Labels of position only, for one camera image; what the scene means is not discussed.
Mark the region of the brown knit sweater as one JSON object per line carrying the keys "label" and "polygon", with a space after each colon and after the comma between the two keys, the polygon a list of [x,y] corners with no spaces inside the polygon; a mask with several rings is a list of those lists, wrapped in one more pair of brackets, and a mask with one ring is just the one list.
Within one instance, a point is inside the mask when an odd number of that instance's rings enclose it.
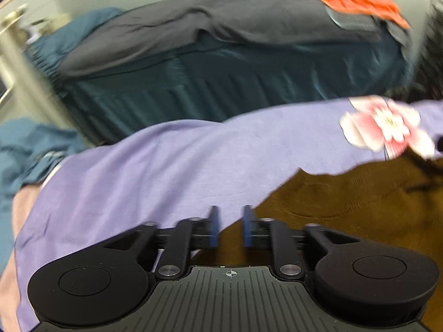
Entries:
{"label": "brown knit sweater", "polygon": [[301,229],[318,223],[359,238],[418,251],[442,264],[442,160],[411,149],[341,175],[299,170],[255,209]]}

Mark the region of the lavender floral bed sheet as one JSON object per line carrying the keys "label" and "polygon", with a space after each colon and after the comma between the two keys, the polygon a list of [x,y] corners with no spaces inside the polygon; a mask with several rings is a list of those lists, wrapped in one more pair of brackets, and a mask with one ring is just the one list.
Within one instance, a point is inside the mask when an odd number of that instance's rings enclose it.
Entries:
{"label": "lavender floral bed sheet", "polygon": [[407,105],[355,97],[286,105],[224,123],[175,121],[93,148],[61,162],[38,184],[22,187],[12,207],[14,251],[1,276],[1,326],[30,331],[38,322],[26,296],[44,264],[153,221],[221,210],[217,262],[236,264],[240,218],[299,170],[341,175],[393,160],[411,149],[442,160],[442,103]]}

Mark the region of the blue quilt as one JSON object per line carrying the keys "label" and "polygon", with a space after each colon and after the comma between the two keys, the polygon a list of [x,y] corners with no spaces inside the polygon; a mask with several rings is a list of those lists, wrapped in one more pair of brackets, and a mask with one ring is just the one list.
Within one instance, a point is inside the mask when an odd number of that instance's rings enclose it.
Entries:
{"label": "blue quilt", "polygon": [[48,176],[62,158],[86,149],[55,86],[69,53],[122,10],[86,12],[42,35],[16,14],[1,23],[1,268],[14,251],[12,202],[26,184]]}

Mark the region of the dark teal bed skirt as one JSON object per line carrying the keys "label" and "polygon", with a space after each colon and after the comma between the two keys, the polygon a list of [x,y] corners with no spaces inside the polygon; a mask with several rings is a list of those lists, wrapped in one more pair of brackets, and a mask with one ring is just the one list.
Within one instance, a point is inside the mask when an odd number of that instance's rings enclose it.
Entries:
{"label": "dark teal bed skirt", "polygon": [[411,64],[387,32],[376,42],[260,46],[197,42],[97,74],[59,79],[55,92],[95,144],[183,119],[222,122],[277,105],[384,94]]}

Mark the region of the grey folded cloth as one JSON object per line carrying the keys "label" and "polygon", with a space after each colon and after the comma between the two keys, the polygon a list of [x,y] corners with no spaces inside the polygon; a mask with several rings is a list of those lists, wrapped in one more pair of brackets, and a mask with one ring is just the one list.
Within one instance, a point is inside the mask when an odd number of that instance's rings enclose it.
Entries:
{"label": "grey folded cloth", "polygon": [[327,6],[325,10],[330,19],[344,30],[361,32],[378,31],[378,23],[371,16],[340,13]]}

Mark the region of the dark grey blanket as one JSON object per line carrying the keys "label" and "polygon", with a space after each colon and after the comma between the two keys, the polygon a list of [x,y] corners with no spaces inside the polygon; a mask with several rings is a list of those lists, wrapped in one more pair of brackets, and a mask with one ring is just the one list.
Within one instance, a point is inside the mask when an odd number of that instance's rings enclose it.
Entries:
{"label": "dark grey blanket", "polygon": [[61,64],[76,78],[114,68],[144,56],[194,43],[200,32],[226,43],[375,42],[382,29],[403,49],[409,33],[394,22],[372,17],[378,31],[348,31],[327,15],[320,0],[164,0],[134,8],[91,33]]}

